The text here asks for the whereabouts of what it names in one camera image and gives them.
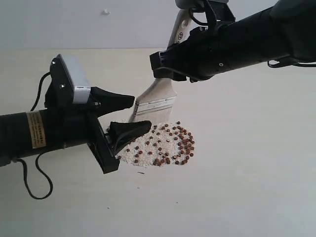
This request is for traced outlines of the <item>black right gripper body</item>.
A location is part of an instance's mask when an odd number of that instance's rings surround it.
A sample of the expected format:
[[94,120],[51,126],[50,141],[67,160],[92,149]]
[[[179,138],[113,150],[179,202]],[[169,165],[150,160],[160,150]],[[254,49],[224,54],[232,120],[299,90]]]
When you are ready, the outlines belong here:
[[150,55],[157,79],[191,82],[247,66],[247,24],[218,23],[214,31],[196,27],[189,31],[184,22],[174,26],[168,47]]

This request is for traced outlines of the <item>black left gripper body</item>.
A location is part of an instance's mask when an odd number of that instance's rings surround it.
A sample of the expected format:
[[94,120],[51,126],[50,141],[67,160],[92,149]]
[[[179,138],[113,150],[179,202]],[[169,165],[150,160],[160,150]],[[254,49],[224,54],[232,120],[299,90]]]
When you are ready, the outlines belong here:
[[87,144],[104,174],[118,169],[119,160],[115,158],[95,113],[98,104],[90,95],[85,104],[60,107],[51,84],[44,105],[46,151]]

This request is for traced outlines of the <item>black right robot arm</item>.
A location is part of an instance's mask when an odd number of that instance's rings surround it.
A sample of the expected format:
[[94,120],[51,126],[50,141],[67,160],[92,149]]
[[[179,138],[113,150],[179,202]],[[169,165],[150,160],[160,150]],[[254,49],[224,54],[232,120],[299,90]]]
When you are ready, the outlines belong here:
[[256,65],[270,68],[316,65],[316,3],[279,0],[237,21],[225,0],[178,0],[185,17],[204,13],[189,37],[150,56],[156,78],[191,82]]

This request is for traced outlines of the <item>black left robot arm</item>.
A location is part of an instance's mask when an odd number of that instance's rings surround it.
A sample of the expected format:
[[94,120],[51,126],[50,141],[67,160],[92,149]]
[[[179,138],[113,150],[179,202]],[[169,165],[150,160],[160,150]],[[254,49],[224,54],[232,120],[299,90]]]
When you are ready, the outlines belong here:
[[111,122],[104,132],[99,117],[131,108],[134,96],[92,87],[87,103],[59,106],[56,99],[39,111],[2,115],[0,118],[0,164],[87,144],[104,174],[119,167],[116,155],[133,140],[151,130],[149,120]]

